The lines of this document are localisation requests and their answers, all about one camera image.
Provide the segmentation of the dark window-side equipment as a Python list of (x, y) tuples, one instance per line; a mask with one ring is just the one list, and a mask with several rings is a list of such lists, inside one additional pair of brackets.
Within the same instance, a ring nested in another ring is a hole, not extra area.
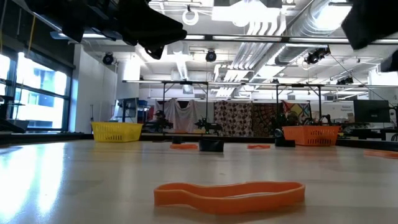
[(13, 100), (11, 96), (0, 95), (0, 132), (20, 133), (26, 132), (27, 126), (19, 121), (8, 118), (9, 103)]

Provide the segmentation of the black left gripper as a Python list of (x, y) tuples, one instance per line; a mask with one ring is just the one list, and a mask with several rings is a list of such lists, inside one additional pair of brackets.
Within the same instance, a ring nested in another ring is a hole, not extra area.
[(187, 36), (182, 23), (149, 6), (152, 0), (105, 1), (116, 5), (111, 17), (122, 40), (128, 45), (141, 45), (154, 59), (161, 58), (164, 45), (183, 40)]

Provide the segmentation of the small black block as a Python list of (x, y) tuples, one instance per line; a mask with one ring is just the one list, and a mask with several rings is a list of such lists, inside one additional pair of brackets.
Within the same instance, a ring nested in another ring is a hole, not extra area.
[(199, 150), (203, 152), (223, 152), (224, 142), (214, 139), (201, 139), (199, 140)]

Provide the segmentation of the large framed window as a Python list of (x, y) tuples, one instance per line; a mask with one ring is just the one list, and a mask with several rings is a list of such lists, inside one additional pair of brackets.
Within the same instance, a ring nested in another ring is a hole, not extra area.
[(11, 96), (8, 118), (27, 131), (68, 130), (73, 69), (36, 50), (0, 50), (0, 95)]

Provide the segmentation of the brown patterned hanging cloth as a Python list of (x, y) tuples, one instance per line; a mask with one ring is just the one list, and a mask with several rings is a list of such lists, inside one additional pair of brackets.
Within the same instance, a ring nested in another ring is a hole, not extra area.
[(217, 101), (214, 103), (214, 122), (222, 127), (221, 136), (252, 136), (252, 103)]

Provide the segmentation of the orange plastic basket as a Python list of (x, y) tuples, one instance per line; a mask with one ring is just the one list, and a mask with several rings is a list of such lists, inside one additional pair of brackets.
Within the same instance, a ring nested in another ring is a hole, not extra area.
[(294, 140), (299, 146), (334, 146), (339, 126), (284, 126), (286, 140)]

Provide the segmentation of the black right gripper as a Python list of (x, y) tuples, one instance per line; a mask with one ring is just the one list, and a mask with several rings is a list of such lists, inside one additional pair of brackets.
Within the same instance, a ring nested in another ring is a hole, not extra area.
[[(348, 1), (352, 7), (341, 28), (354, 50), (398, 32), (398, 0)], [(398, 50), (381, 62), (381, 72), (398, 72)]]

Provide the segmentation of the black background monitor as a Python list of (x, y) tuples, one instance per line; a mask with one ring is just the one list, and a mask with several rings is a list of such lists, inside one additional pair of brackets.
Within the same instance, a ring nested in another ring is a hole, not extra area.
[(390, 106), (386, 100), (354, 100), (354, 120), (358, 123), (388, 123)]

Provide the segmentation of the black metal table frame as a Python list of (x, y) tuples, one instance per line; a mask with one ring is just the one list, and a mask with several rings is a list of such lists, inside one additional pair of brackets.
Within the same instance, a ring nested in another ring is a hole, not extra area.
[[(200, 139), (215, 139), (224, 142), (237, 143), (275, 143), (274, 138), (260, 137), (218, 137), (210, 135), (183, 135), (182, 139), (188, 142), (197, 142)], [(82, 133), (27, 133), (27, 134), (0, 134), (0, 145), (3, 144), (33, 144), (44, 142), (64, 142), (77, 140), (94, 140), (92, 134)], [(398, 152), (398, 142), (337, 139), (336, 146), (356, 147)]]

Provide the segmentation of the yellow plastic basket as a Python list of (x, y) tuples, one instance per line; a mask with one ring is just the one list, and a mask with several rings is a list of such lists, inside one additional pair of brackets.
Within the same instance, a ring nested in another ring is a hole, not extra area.
[(92, 122), (94, 140), (98, 142), (133, 142), (141, 136), (142, 124)]

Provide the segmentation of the orange mandala hanging cloth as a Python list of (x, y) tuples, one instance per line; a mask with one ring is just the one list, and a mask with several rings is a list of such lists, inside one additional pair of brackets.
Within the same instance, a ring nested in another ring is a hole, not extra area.
[(254, 103), (252, 105), (252, 132), (254, 137), (273, 135), (277, 111), (282, 111), (282, 104)]

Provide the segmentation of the white ceiling duct bundle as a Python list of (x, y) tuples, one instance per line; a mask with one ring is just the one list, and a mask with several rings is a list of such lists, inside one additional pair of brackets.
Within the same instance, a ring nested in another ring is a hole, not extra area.
[[(247, 35), (281, 35), (285, 29), (286, 16), (281, 14), (271, 22), (250, 22)], [(269, 43), (242, 43), (229, 68), (238, 70), (254, 68), (269, 47)]]

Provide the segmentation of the blue storage bin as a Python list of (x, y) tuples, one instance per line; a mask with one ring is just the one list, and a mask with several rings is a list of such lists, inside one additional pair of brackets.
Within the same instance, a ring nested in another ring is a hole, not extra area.
[(137, 122), (145, 123), (147, 119), (148, 105), (146, 100), (139, 100), (137, 104)]

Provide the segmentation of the dark background desk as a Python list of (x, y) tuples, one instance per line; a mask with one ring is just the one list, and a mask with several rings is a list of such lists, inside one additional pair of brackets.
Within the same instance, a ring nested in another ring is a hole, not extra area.
[(370, 123), (342, 123), (340, 133), (344, 138), (358, 138), (361, 140), (379, 139), (391, 141), (393, 135), (398, 134), (397, 127), (371, 127)]

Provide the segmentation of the large round ceiling duct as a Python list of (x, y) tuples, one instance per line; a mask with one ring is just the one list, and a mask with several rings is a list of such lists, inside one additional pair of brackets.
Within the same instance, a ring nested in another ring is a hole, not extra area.
[[(314, 0), (303, 14), (287, 29), (288, 36), (326, 37), (337, 30), (351, 10), (346, 0)], [(278, 46), (276, 65), (288, 65), (308, 51), (310, 47)]]

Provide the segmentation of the multicolour hanging cloth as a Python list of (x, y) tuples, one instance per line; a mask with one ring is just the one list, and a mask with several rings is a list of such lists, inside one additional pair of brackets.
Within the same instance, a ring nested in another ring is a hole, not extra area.
[(312, 110), (310, 103), (290, 103), (287, 101), (282, 102), (283, 113), (287, 116), (288, 114), (296, 114), (299, 120), (310, 118), (312, 116)]

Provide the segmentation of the black screen on cart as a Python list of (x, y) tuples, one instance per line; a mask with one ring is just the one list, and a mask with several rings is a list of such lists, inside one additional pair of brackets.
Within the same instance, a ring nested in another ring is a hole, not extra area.
[(116, 101), (114, 117), (119, 122), (137, 122), (138, 98), (123, 98)]

